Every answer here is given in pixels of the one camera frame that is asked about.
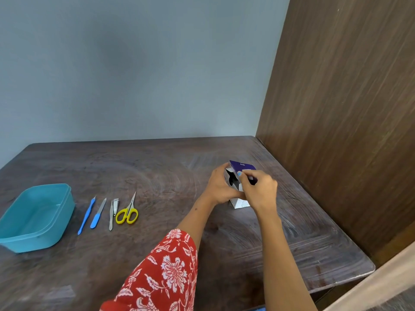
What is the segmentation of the blue cuticle pusher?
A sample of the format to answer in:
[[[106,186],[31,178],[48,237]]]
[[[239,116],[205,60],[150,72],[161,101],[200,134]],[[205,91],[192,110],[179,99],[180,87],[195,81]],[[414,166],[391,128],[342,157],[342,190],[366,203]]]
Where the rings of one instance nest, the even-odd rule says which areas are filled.
[[[96,201],[96,197],[93,197],[93,198],[91,199],[91,201],[90,201],[89,207],[87,208],[87,210],[86,210],[86,212],[85,212],[85,215],[84,215],[84,218],[83,218],[82,224],[81,224],[81,226],[80,226],[80,228],[79,228],[79,230],[78,230],[78,232],[77,232],[77,235],[80,235],[80,234],[82,233],[83,228],[84,228],[84,226],[85,226],[85,224],[86,224],[86,222],[87,222],[87,220],[88,220],[88,218],[89,218],[89,216],[90,216],[90,214],[91,214],[91,210],[92,210],[92,207],[93,207],[93,205],[94,205],[95,201]]]

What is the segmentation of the blue-handled nail file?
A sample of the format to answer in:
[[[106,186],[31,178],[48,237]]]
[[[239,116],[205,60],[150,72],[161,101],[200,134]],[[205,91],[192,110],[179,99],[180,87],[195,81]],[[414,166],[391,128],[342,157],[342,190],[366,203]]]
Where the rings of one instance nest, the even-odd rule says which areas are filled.
[[[106,201],[107,201],[107,198],[104,198],[101,205],[100,205],[100,207],[99,207],[99,209],[98,209],[98,211],[97,211],[97,213],[95,214],[95,216],[94,216],[94,218],[91,222],[91,225],[90,225],[91,229],[94,229],[97,226],[97,224],[99,222],[99,219],[101,217],[101,213],[102,213],[102,211],[105,207]]]

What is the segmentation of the person's right forearm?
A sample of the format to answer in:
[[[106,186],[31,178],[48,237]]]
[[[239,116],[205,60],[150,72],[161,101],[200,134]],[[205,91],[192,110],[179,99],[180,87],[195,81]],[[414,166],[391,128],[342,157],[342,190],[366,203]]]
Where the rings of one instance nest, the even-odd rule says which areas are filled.
[[[285,238],[276,209],[257,211],[266,311],[318,311]]]

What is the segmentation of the person's left hand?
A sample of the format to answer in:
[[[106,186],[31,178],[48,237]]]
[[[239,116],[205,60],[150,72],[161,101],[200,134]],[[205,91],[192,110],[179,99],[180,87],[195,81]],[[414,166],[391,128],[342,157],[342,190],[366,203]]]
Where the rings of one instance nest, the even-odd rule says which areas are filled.
[[[232,198],[246,200],[245,193],[228,186],[224,173],[222,173],[222,165],[212,171],[208,184],[200,198],[205,204],[210,206],[225,203]]]

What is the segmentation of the person's left forearm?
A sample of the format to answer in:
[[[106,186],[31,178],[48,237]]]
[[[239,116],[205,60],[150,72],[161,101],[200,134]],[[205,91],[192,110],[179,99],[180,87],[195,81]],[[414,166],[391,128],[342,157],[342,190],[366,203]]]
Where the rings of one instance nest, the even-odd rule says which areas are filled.
[[[204,192],[196,200],[189,213],[176,227],[177,229],[186,232],[199,251],[202,235],[208,221],[208,218],[217,205],[215,199],[208,192]]]

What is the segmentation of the purple and white carton box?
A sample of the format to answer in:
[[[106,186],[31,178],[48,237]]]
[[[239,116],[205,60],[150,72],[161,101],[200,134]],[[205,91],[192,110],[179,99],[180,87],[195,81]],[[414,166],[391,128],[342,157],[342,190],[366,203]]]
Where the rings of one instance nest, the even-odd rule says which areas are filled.
[[[242,172],[243,170],[256,170],[256,168],[253,165],[247,163],[241,163],[230,160],[229,166],[225,169],[224,172],[225,181],[228,184],[228,186],[242,193],[244,192],[244,190],[239,180],[238,172]],[[250,207],[249,202],[241,198],[232,198],[230,199],[230,202],[234,209]]]

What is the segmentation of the person's right hand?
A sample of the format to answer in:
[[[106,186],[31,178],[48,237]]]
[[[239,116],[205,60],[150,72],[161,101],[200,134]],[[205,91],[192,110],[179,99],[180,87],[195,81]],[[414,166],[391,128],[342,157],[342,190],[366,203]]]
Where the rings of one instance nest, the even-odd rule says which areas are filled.
[[[270,175],[260,170],[255,186],[242,186],[246,200],[258,217],[278,216],[276,196],[278,183]]]

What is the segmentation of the brown wooden wardrobe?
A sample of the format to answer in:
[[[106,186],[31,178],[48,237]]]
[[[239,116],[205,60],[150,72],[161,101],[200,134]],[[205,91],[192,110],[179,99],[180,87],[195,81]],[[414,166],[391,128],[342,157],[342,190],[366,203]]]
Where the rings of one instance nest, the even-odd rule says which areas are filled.
[[[290,0],[257,138],[382,266],[415,241],[415,0]]]

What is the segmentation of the beige wooden board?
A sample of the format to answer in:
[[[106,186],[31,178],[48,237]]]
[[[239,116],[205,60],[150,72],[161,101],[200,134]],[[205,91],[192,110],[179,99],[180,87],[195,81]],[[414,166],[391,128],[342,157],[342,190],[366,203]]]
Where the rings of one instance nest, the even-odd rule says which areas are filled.
[[[323,311],[368,311],[415,286],[415,241]]]

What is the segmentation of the yellow-handled scissors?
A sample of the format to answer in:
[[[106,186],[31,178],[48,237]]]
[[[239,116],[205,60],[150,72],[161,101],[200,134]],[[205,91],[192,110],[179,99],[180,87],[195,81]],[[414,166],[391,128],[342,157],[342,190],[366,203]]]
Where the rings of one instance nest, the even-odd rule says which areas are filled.
[[[131,201],[126,208],[120,209],[115,215],[116,224],[127,223],[132,225],[139,216],[138,210],[134,207],[134,200],[137,192],[134,192]]]

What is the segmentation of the red floral sleeve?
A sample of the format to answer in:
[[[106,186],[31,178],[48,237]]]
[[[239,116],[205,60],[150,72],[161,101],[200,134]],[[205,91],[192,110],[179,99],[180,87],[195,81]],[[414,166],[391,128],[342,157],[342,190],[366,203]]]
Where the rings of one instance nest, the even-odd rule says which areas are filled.
[[[100,311],[193,311],[198,253],[191,236],[173,229],[135,267]]]

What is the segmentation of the teal plastic container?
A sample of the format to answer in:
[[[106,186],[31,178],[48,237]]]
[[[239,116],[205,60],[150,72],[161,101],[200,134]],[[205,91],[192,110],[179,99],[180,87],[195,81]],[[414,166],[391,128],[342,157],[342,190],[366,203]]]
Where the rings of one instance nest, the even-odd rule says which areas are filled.
[[[68,184],[45,184],[26,189],[0,218],[0,245],[14,253],[55,245],[75,209]]]

